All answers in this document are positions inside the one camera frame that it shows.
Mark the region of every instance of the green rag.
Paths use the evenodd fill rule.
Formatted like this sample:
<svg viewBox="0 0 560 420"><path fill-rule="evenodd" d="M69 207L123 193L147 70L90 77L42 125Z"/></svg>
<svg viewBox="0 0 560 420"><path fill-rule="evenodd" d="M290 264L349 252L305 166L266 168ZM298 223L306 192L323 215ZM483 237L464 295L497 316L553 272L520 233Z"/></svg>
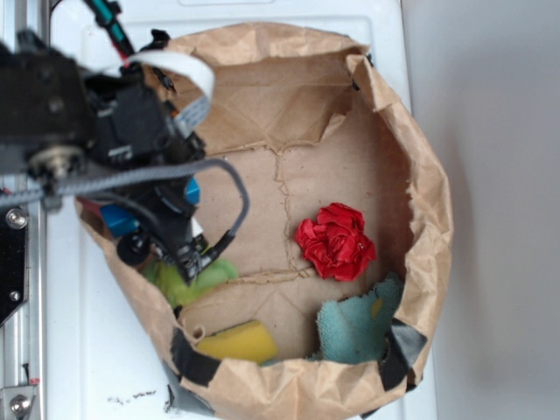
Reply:
<svg viewBox="0 0 560 420"><path fill-rule="evenodd" d="M367 295L325 302L317 317L321 349L311 360L352 365L380 361L386 352L385 335L401 302L403 289L399 276L389 273Z"/></svg>

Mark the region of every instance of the white ribbon cable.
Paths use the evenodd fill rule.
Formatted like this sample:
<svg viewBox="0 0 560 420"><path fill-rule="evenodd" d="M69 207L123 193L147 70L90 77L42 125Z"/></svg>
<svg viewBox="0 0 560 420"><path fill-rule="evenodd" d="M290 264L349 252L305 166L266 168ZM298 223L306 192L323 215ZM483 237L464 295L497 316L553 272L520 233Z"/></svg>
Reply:
<svg viewBox="0 0 560 420"><path fill-rule="evenodd" d="M175 123L181 134L185 137L190 136L210 112L215 81L212 68L201 59L171 51L139 52L128 60L180 74L189 78L202 91L203 96L191 102L175 116Z"/></svg>

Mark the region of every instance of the red fabric flower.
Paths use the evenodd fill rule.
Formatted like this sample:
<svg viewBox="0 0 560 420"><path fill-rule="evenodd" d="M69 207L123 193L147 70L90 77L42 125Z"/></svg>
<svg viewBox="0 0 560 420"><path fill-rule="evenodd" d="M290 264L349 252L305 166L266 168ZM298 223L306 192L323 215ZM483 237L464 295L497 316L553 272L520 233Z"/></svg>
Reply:
<svg viewBox="0 0 560 420"><path fill-rule="evenodd" d="M377 258L374 243L364 235L364 225L359 211L332 203L319 210L317 222L302 221L295 239L321 277L352 282Z"/></svg>

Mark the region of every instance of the metal nut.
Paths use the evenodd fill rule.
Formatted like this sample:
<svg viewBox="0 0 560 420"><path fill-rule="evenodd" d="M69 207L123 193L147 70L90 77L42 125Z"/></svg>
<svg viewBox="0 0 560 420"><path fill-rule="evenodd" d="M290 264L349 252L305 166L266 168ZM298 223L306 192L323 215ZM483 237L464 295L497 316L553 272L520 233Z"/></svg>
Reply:
<svg viewBox="0 0 560 420"><path fill-rule="evenodd" d="M6 214L6 223L12 229L23 229L27 226L27 213L21 208L12 208Z"/></svg>
<svg viewBox="0 0 560 420"><path fill-rule="evenodd" d="M24 417L29 414L32 403L23 395L14 396L10 401L11 412L17 417Z"/></svg>

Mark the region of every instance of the yellow sponge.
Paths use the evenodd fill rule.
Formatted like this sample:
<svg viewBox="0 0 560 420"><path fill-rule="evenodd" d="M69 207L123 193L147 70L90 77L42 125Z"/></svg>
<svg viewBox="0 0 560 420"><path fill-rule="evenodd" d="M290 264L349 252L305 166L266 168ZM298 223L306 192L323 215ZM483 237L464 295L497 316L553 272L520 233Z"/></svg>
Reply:
<svg viewBox="0 0 560 420"><path fill-rule="evenodd" d="M259 365L278 353L276 343L260 321L249 321L205 337L197 349L216 359L242 359Z"/></svg>

